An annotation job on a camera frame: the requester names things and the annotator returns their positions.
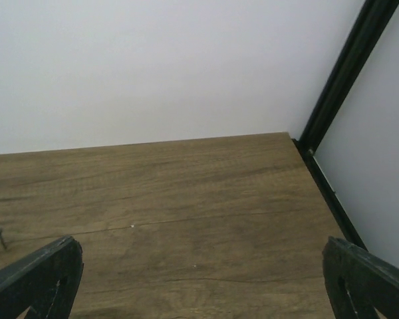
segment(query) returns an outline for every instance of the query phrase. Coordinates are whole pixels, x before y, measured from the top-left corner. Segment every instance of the wood grain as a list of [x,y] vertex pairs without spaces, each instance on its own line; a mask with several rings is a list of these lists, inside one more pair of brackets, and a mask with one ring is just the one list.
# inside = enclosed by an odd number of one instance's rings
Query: wood grain
[[328,318],[340,231],[287,134],[0,156],[0,268],[83,247],[72,318]]

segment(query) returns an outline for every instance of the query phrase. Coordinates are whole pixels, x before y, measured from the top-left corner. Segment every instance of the black trim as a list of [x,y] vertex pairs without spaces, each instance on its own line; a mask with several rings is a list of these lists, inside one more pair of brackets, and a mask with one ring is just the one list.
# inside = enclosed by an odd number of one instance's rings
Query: black trim
[[343,209],[343,206],[335,195],[334,190],[330,186],[326,177],[322,173],[321,168],[319,167],[313,155],[311,153],[304,152],[301,148],[299,148],[298,141],[293,140],[293,142],[297,146],[297,149],[299,150],[303,161],[305,162],[316,185],[321,191],[321,194],[324,197],[329,209],[331,210],[331,213],[334,215],[334,218],[338,226],[340,227],[344,237],[351,243],[354,243],[356,246],[367,250],[364,242],[362,241],[352,222],[348,218],[346,211]]
[[301,149],[317,150],[398,5],[399,0],[366,0],[300,137]]

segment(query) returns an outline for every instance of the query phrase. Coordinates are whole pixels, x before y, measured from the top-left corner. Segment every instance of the black vertical beam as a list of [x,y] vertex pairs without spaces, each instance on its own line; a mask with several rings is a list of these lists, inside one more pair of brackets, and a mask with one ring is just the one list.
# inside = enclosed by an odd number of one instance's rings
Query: black vertical beam
[[398,5],[399,0],[366,0],[300,137],[304,152],[316,152]]

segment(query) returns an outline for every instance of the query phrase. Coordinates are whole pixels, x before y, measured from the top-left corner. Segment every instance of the brown wooden surface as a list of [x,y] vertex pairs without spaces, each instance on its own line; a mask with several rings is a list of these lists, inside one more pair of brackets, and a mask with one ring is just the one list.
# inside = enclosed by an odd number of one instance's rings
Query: brown wooden surface
[[287,134],[0,156],[0,268],[83,248],[71,318],[331,318],[340,231]]

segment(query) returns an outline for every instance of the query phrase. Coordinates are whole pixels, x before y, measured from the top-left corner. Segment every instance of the white wall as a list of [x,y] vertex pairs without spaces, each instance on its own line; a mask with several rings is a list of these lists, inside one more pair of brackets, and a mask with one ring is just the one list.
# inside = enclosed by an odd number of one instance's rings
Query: white wall
[[297,138],[363,2],[0,1],[0,153]]
[[316,157],[368,249],[399,267],[399,8]]

